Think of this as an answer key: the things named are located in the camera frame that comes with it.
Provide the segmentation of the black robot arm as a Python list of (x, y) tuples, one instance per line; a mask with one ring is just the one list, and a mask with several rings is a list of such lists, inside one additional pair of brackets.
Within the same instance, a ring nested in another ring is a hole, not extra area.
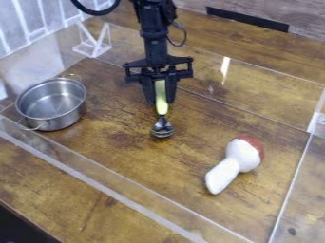
[(125, 69), (125, 82), (138, 83), (145, 101), (153, 105), (157, 98), (154, 84), (164, 80), (165, 101), (175, 100), (176, 85), (184, 78), (192, 77), (192, 58), (176, 57), (167, 53), (169, 39), (168, 26), (177, 24), (176, 7), (172, 0), (130, 0), (140, 25), (138, 36), (144, 43), (144, 55), (141, 60), (122, 65)]

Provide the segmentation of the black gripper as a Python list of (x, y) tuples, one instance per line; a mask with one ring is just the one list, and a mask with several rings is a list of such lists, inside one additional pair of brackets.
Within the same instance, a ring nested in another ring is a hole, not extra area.
[(154, 87), (152, 79), (165, 77), (165, 100), (173, 103), (176, 93), (176, 79), (192, 77), (192, 58), (168, 56), (163, 64), (150, 65), (145, 59), (122, 64), (125, 71), (124, 81), (126, 83), (140, 83), (145, 101), (154, 104)]

